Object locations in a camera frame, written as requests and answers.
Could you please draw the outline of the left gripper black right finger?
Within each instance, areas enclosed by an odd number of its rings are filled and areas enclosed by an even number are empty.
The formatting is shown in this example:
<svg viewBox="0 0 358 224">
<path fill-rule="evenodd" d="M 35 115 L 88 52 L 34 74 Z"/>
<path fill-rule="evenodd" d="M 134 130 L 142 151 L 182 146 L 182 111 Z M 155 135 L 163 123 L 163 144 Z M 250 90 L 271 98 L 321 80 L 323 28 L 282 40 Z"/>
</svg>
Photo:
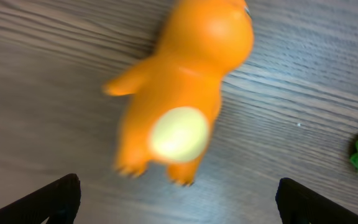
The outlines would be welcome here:
<svg viewBox="0 0 358 224">
<path fill-rule="evenodd" d="M 283 224 L 358 224 L 358 215 L 290 178 L 275 196 Z"/>
</svg>

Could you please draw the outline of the orange dinosaur figure toy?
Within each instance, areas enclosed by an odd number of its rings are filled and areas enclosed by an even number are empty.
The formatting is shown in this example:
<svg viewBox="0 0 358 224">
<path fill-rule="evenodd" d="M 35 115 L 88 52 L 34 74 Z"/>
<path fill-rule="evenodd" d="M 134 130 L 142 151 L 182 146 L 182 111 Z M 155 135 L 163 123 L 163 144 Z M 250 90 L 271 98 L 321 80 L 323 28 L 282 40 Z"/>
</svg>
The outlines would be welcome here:
<svg viewBox="0 0 358 224">
<path fill-rule="evenodd" d="M 107 95 L 131 98 L 114 170 L 138 177 L 156 162 L 173 183 L 191 185 L 222 107 L 223 79 L 253 43 L 244 0 L 178 1 L 153 53 L 103 87 Z"/>
</svg>

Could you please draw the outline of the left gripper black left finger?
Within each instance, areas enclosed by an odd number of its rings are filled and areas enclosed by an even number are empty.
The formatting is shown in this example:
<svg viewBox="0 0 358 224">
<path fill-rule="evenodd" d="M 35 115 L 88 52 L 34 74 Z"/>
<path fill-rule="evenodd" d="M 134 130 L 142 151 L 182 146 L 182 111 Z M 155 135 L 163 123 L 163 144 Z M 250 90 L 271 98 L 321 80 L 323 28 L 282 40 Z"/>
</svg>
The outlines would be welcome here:
<svg viewBox="0 0 358 224">
<path fill-rule="evenodd" d="M 0 224 L 73 224 L 80 203 L 80 180 L 68 174 L 0 208 Z"/>
</svg>

